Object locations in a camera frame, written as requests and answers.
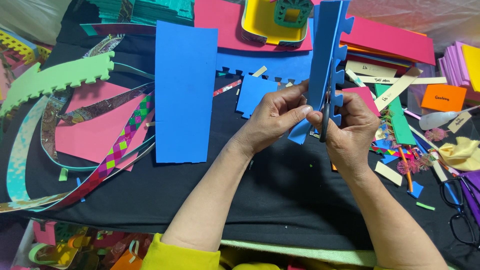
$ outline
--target black tablecloth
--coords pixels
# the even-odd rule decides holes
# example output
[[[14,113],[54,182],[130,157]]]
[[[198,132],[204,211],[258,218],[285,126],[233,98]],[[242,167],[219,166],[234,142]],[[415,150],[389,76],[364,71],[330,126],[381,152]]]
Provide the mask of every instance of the black tablecloth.
[[[84,1],[73,10],[70,4],[57,39],[44,68],[81,58],[103,37],[88,37],[79,23],[98,23],[98,9]],[[126,36],[114,49],[113,61],[154,73],[155,38]],[[186,65],[185,76],[188,76]],[[147,79],[126,73],[110,73],[108,80],[123,87],[133,88]],[[239,79],[226,75],[216,79],[215,89]],[[208,170],[222,147],[245,123],[235,112],[236,90],[230,90],[213,99],[212,121],[208,146],[208,160],[199,164],[157,164],[155,152],[138,161],[131,172],[120,172],[102,183],[85,197],[58,211],[19,211],[26,217],[42,218],[84,224],[108,230],[126,232],[164,232],[176,211]],[[6,169],[9,153],[22,119],[36,100],[22,105],[0,145],[0,201],[9,201],[6,191]],[[418,121],[409,122],[418,128]],[[150,128],[147,137],[154,133]],[[194,136],[188,123],[179,133],[185,140]],[[369,153],[369,165],[374,168],[382,156]],[[93,163],[59,153],[63,164],[93,166]],[[244,240],[278,245],[314,248],[372,249],[369,235],[356,203],[340,175],[331,171],[325,145],[307,136],[303,145],[281,138],[253,158],[247,168],[223,232],[224,239]],[[395,169],[396,162],[388,166]],[[87,173],[69,172],[68,181],[59,182],[60,168],[49,161],[40,144],[40,123],[30,145],[26,165],[26,187],[31,198],[59,194],[73,190],[76,178]],[[476,269],[480,252],[458,242],[452,235],[449,219],[456,213],[440,197],[438,180],[432,171],[416,173],[413,180],[424,186],[418,201],[434,206],[435,211],[415,205],[407,194],[407,181],[396,187],[382,179],[393,197],[414,217],[446,260],[462,269]]]

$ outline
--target right hand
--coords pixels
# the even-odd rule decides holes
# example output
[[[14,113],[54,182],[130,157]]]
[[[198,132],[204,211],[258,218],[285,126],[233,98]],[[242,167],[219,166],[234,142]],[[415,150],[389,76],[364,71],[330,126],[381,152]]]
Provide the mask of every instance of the right hand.
[[[367,156],[380,119],[367,107],[357,93],[336,91],[343,94],[343,106],[338,108],[342,123],[338,127],[329,119],[327,128],[327,153],[338,172],[345,176],[360,177],[370,167]],[[319,132],[322,130],[323,114],[311,111],[307,120]]]

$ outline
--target yellow foam sheet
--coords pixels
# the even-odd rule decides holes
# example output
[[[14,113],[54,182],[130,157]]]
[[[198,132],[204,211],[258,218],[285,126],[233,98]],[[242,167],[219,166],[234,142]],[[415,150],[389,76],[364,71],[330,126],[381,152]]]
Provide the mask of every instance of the yellow foam sheet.
[[[280,41],[299,41],[302,28],[277,25],[274,21],[275,2],[270,0],[249,0],[243,28],[251,33],[267,37],[268,44],[278,45]]]
[[[480,49],[463,45],[462,50],[473,90],[480,92]]]

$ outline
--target scissors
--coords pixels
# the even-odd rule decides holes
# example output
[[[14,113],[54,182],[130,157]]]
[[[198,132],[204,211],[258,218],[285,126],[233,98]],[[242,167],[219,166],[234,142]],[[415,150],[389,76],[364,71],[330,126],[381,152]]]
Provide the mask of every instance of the scissors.
[[[327,141],[327,128],[328,120],[330,119],[330,101],[332,96],[332,73],[335,71],[335,65],[333,58],[330,61],[330,76],[327,81],[327,90],[325,91],[325,103],[324,103],[324,118],[322,119],[322,131],[320,132],[320,142],[324,143]]]

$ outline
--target black eyeglasses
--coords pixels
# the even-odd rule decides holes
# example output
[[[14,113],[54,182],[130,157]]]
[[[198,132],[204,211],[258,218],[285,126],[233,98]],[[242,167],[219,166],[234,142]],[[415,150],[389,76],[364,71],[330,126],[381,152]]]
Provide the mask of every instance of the black eyeglasses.
[[[458,241],[480,250],[480,239],[477,237],[479,233],[475,233],[479,231],[479,226],[475,221],[470,221],[470,216],[465,213],[463,187],[468,190],[469,195],[472,196],[476,206],[480,209],[480,202],[472,189],[479,193],[480,190],[465,176],[457,176],[452,180],[443,182],[440,185],[440,195],[445,203],[458,210],[458,213],[453,215],[449,222],[454,237]]]

